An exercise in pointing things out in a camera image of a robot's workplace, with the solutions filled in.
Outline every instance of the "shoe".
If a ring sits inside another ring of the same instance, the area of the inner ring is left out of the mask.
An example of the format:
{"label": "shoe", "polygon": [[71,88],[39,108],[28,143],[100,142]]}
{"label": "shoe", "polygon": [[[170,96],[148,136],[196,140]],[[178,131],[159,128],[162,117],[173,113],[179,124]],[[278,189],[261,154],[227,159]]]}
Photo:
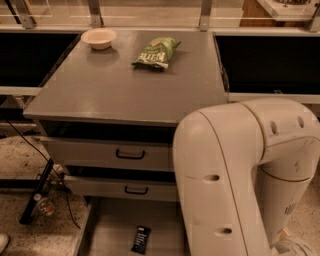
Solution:
{"label": "shoe", "polygon": [[0,234],[0,254],[6,249],[9,243],[9,237],[6,234]]}

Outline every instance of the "gray cabinet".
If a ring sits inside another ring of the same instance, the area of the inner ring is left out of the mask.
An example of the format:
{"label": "gray cabinet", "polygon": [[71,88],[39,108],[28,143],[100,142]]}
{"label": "gray cabinet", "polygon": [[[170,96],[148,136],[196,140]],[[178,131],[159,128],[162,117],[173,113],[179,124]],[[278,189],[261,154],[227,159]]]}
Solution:
{"label": "gray cabinet", "polygon": [[[117,31],[112,48],[79,42],[24,111],[68,172],[73,193],[91,196],[78,255],[131,255],[137,225],[152,229],[146,255],[188,255],[172,152],[180,120],[226,103],[211,33]],[[160,36],[182,41],[164,72],[131,62]]]}

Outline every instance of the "drawer handle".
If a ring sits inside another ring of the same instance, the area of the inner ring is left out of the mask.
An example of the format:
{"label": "drawer handle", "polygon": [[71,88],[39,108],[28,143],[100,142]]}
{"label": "drawer handle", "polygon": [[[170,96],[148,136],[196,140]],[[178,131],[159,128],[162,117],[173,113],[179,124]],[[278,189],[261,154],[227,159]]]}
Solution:
{"label": "drawer handle", "polygon": [[129,191],[128,186],[124,188],[124,192],[127,194],[134,194],[134,195],[146,195],[148,193],[149,188],[146,187],[143,192],[136,192],[136,191]]}
{"label": "drawer handle", "polygon": [[116,156],[120,159],[141,160],[142,158],[144,158],[145,154],[146,152],[142,150],[141,154],[138,156],[125,156],[121,154],[120,149],[117,149],[116,151]]}

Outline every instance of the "black panel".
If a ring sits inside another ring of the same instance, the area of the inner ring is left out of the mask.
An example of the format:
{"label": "black panel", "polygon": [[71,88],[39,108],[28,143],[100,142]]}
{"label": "black panel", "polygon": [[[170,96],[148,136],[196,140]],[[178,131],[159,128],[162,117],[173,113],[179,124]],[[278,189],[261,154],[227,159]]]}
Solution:
{"label": "black panel", "polygon": [[217,36],[231,92],[320,94],[320,37]]}
{"label": "black panel", "polygon": [[38,87],[78,34],[0,33],[0,86]]}
{"label": "black panel", "polygon": [[68,166],[72,176],[175,183],[174,172]]}
{"label": "black panel", "polygon": [[86,122],[55,122],[42,120],[48,136],[62,138],[135,141],[172,144],[175,127],[157,127],[144,125],[99,124]]}

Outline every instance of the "open drawer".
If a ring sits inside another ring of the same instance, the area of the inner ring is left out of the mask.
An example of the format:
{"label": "open drawer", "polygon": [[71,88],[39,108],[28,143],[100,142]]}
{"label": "open drawer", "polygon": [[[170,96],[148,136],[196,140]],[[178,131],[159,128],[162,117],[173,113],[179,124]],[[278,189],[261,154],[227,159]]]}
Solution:
{"label": "open drawer", "polygon": [[43,137],[55,163],[139,170],[172,170],[168,144]]}
{"label": "open drawer", "polygon": [[145,255],[189,256],[180,204],[92,198],[74,256],[136,256],[138,226],[151,229]]}
{"label": "open drawer", "polygon": [[140,200],[179,201],[175,183],[66,176],[73,194]]}

